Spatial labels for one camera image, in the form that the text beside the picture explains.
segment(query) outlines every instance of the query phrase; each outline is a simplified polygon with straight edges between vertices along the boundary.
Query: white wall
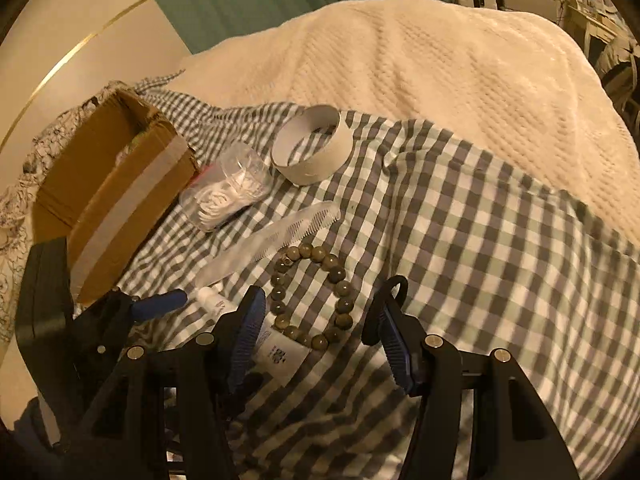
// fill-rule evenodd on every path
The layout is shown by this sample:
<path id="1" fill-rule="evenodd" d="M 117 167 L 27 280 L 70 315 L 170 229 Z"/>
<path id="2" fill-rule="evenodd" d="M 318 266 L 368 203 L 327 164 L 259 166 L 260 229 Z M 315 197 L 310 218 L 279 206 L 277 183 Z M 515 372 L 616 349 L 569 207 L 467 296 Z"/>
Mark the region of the white wall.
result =
<path id="1" fill-rule="evenodd" d="M 0 44 L 0 143 L 49 71 L 73 47 L 140 0 L 30 0 Z M 174 72 L 189 52 L 153 0 L 90 40 L 38 92 L 0 152 L 0 193 L 31 139 L 111 79 Z"/>

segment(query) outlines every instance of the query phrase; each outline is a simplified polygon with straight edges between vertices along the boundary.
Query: gold trim line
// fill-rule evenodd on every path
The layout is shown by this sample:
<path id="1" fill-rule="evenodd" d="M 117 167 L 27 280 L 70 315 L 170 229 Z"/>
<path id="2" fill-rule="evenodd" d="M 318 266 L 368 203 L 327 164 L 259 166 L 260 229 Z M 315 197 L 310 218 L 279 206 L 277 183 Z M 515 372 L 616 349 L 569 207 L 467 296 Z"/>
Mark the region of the gold trim line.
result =
<path id="1" fill-rule="evenodd" d="M 29 99 L 27 100 L 27 104 L 24 105 L 24 108 L 22 108 L 22 110 L 20 111 L 18 116 L 15 118 L 15 121 L 12 123 L 11 127 L 9 127 L 9 130 L 7 131 L 6 135 L 4 136 L 4 139 L 2 139 L 2 143 L 0 143 L 0 153 L 2 152 L 2 149 L 7 144 L 7 142 L 9 141 L 9 137 L 11 137 L 11 134 L 14 132 L 15 127 L 18 125 L 18 123 L 20 122 L 20 119 L 26 113 L 27 108 L 29 108 L 29 106 L 31 105 L 31 103 L 35 99 L 35 97 L 38 94 L 38 92 L 40 90 L 42 90 L 42 87 L 44 85 L 46 85 L 47 82 L 49 82 L 49 80 L 53 76 L 56 75 L 56 72 L 58 70 L 60 70 L 66 64 L 67 61 L 69 61 L 73 56 L 75 56 L 82 47 L 84 47 L 87 43 L 89 43 L 89 41 L 91 41 L 93 38 L 95 38 L 101 32 L 104 32 L 108 27 L 113 25 L 113 23 L 117 22 L 125 14 L 129 14 L 133 9 L 135 9 L 136 7 L 142 5 L 146 1 L 147 0 L 138 0 L 135 3 L 131 4 L 129 7 L 127 7 L 126 9 L 121 10 L 118 14 L 116 14 L 113 18 L 111 18 L 107 23 L 105 23 L 100 28 L 100 30 L 98 30 L 97 32 L 92 32 L 86 38 L 84 38 L 84 40 L 82 40 L 75 47 L 73 47 L 69 52 L 67 52 L 65 54 L 65 56 L 59 62 L 57 62 L 54 65 L 54 67 L 51 70 L 49 70 L 49 73 L 47 73 L 47 75 L 44 76 L 44 79 L 42 81 L 40 81 L 38 86 L 36 86 L 36 89 L 31 93 Z"/>

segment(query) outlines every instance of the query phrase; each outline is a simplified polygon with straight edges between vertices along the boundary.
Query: gingham sheet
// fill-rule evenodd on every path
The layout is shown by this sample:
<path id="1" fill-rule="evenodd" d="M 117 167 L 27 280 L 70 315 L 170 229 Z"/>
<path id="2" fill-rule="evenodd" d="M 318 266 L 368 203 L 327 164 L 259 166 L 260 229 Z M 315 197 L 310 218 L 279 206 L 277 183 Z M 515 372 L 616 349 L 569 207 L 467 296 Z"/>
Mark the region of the gingham sheet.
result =
<path id="1" fill-rule="evenodd" d="M 301 111 L 293 104 L 223 110 L 138 86 L 188 140 L 200 162 L 242 140 L 269 158 L 274 133 Z M 297 188 L 281 175 L 273 192 L 213 234 L 180 206 L 141 247 L 119 285 L 148 296 L 191 291 L 197 270 L 271 220 L 321 200 L 343 218 L 310 238 L 345 261 L 360 291 L 348 338 L 311 352 L 286 387 L 267 378 L 229 433 L 243 479 L 390 479 L 399 473 L 417 400 L 396 387 L 382 348 L 360 343 L 366 304 L 394 274 L 409 279 L 406 311 L 458 349 L 508 348 L 564 437 L 583 479 L 596 478 L 640 413 L 638 250 L 579 200 L 457 139 L 429 121 L 391 122 L 343 112 L 351 158 L 330 180 Z M 301 149 L 322 142 L 314 134 Z M 271 290 L 267 259 L 222 282 L 236 303 L 251 284 Z M 321 331 L 335 298 L 316 266 L 296 266 L 288 287 L 292 322 Z M 212 320 L 202 307 L 140 327 L 134 338 L 173 348 Z M 468 463 L 470 405 L 463 410 L 454 478 Z"/>

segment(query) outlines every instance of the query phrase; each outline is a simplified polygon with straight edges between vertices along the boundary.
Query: paper tape roll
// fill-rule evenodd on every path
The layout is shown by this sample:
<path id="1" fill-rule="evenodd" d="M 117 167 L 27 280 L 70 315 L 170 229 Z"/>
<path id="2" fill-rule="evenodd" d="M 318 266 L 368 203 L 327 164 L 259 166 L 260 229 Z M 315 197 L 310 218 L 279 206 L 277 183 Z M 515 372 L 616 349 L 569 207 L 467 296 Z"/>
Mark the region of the paper tape roll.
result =
<path id="1" fill-rule="evenodd" d="M 318 128 L 335 126 L 331 139 L 305 160 L 289 166 L 289 157 L 296 145 Z M 289 120 L 277 133 L 271 147 L 271 161 L 287 180 L 297 186 L 308 186 L 329 178 L 343 165 L 353 149 L 351 130 L 340 112 L 329 105 L 307 108 Z"/>

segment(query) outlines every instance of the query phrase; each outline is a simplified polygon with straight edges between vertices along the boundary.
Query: white blanket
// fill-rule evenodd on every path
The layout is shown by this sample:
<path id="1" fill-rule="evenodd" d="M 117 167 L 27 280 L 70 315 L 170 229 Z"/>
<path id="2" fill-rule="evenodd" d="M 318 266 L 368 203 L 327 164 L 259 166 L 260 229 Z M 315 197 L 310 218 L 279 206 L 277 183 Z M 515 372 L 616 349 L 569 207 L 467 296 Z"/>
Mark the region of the white blanket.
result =
<path id="1" fill-rule="evenodd" d="M 586 202 L 640 243 L 640 164 L 574 41 L 538 16 L 435 0 L 333 4 L 184 61 L 167 88 L 227 108 L 328 103 L 427 118 Z"/>

